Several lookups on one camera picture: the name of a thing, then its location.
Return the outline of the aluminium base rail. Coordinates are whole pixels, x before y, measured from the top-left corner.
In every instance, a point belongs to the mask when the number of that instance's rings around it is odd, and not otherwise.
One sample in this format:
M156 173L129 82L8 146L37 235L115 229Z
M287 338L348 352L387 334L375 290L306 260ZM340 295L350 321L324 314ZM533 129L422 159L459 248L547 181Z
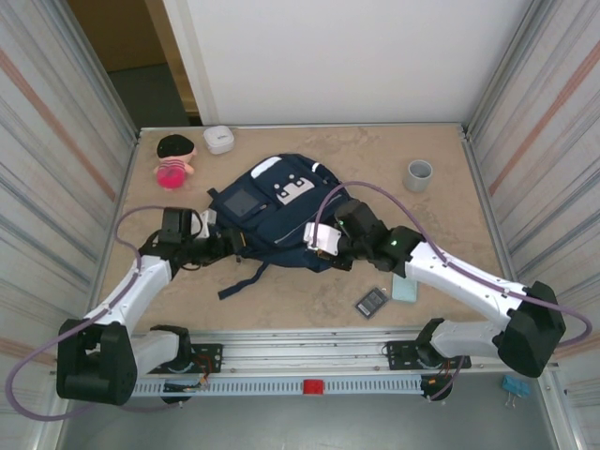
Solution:
M384 344L413 340L409 327L192 331L191 341L223 346L222 376L375 374L389 370Z

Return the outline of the small white square box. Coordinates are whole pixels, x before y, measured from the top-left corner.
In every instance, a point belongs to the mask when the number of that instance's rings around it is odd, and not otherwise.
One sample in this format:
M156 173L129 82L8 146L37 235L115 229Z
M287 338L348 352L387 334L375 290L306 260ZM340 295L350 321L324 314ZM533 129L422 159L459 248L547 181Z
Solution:
M233 132L226 126L208 127L203 131L202 136L212 155L222 155L234 148Z

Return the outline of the pink plush doll black hair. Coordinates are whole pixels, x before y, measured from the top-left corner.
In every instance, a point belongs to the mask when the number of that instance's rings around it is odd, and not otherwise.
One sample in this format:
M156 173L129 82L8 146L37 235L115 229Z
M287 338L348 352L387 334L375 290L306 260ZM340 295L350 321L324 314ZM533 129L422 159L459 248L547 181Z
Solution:
M187 137L171 134L157 145L158 165L154 169L157 184L165 190L181 188L195 170L190 161L197 155L196 146Z

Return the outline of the navy blue backpack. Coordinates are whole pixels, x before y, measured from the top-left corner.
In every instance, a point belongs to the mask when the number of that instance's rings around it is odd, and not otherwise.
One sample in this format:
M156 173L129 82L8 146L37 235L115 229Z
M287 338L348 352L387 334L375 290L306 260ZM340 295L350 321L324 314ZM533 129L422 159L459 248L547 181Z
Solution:
M214 231L237 229L246 245L237 254L262 265L255 275L218 293L224 300L255 283L270 266L321 273L332 264L308 249L306 225L329 192L340 184L320 162L301 154L268 157L221 191L208 191L216 212Z

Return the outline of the translucent corrugated side panel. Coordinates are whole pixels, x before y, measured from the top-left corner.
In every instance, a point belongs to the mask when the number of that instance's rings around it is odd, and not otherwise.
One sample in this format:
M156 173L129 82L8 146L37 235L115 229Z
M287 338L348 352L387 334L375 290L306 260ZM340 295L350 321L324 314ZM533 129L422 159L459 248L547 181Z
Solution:
M0 420L42 412L53 351L97 290L137 131L67 0L0 0Z
M592 322L556 357L600 407L600 0L532 0L467 134L514 276Z

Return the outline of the grey plastic cup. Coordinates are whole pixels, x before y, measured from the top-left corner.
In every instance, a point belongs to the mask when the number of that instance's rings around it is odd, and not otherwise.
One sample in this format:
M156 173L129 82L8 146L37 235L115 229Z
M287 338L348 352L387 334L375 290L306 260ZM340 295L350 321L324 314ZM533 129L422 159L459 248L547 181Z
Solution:
M403 185L410 192L423 192L427 189L433 175L431 164L425 160L411 161L403 178Z

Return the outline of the blue binder clip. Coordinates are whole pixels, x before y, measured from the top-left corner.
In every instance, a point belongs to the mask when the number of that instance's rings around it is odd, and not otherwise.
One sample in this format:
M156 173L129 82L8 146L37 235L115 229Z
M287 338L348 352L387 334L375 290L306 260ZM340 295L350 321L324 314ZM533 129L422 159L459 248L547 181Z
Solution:
M518 398L527 398L531 394L531 388L527 382L524 382L511 375L504 375L501 388L507 393L506 407L516 408Z

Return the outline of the black pocket calculator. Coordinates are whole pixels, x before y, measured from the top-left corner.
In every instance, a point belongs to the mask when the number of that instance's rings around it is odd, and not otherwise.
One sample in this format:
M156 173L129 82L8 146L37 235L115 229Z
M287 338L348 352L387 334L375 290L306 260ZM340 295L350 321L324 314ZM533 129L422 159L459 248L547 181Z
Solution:
M390 301L389 296L379 287L370 289L354 305L356 312L366 320L371 320Z

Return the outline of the light teal pencil case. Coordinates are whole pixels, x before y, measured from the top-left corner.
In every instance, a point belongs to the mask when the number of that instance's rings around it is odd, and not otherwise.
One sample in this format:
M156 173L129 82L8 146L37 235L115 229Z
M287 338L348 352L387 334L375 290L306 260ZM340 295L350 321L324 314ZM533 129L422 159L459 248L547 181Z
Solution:
M394 301L413 304L417 301L417 297L418 282L416 280L393 275L391 298Z

